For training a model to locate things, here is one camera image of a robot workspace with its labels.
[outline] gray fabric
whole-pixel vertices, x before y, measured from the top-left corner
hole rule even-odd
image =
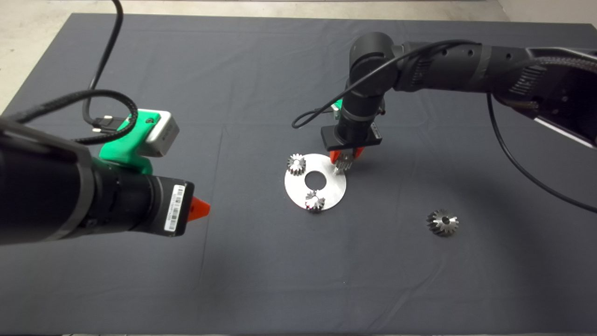
[[[113,16],[67,21],[8,108],[85,88]],[[500,151],[479,94],[389,93],[335,208],[311,215],[284,190],[287,155],[323,153],[320,117],[344,87],[348,49],[396,43],[597,47],[590,25],[127,16],[99,87],[171,111],[181,133],[153,160],[188,179],[211,215],[180,238],[139,233],[0,247],[0,334],[597,331],[595,215],[527,181]],[[106,99],[95,115],[121,114]],[[497,107],[521,163],[597,203],[597,155]],[[35,126],[84,135],[80,105]],[[425,219],[460,219],[449,239]]]

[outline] metal gear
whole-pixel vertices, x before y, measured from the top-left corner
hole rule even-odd
[[[293,154],[288,158],[288,171],[294,176],[298,176],[304,173],[305,166],[306,161],[304,157],[300,154]]]
[[[323,209],[324,204],[325,204],[325,198],[321,197],[319,198],[317,196],[317,190],[311,191],[307,194],[307,197],[304,198],[305,202],[305,208],[307,209],[307,211],[311,211],[311,212],[320,212],[321,209]]]
[[[432,212],[427,218],[429,230],[441,237],[448,237],[458,229],[458,218],[445,209]]]
[[[336,159],[336,170],[334,171],[334,173],[338,174],[346,170],[349,170],[350,167],[352,167],[353,161],[355,161],[355,156],[352,155],[351,152],[341,152],[338,158]]]

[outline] silver metal plate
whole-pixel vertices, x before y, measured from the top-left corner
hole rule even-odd
[[[304,179],[310,172],[320,172],[325,177],[325,187],[317,191],[318,197],[325,198],[322,210],[327,210],[340,202],[346,192],[346,176],[344,173],[334,174],[335,165],[330,158],[322,154],[304,155],[306,167],[304,173],[298,176],[292,175],[288,170],[284,178],[286,193],[298,206],[306,209],[305,197],[311,191]]]

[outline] barcode label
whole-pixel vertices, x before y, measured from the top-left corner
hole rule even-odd
[[[175,232],[176,223],[179,221],[180,207],[183,205],[184,185],[175,185],[172,190],[172,197],[170,198],[170,206],[168,207],[168,216],[166,217],[165,231]]]

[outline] circular metal disc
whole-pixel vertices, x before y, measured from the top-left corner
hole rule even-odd
[[[346,192],[346,176],[344,173],[334,174],[335,165],[330,158],[322,154],[307,154],[303,156],[306,161],[304,173],[292,175],[286,170],[284,185],[290,199],[298,206],[306,209],[305,197],[312,190],[307,187],[304,179],[310,172],[320,172],[325,177],[325,187],[317,191],[318,197],[325,198],[322,210],[327,210],[340,202]]]

